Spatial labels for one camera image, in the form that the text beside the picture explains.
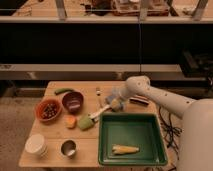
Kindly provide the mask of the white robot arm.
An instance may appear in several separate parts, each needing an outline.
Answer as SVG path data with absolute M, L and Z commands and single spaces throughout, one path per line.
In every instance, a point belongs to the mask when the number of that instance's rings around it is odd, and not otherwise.
M 129 77 L 119 89 L 122 100 L 134 95 L 182 119 L 177 171 L 213 171 L 213 99 L 195 100 L 153 87 L 147 76 Z

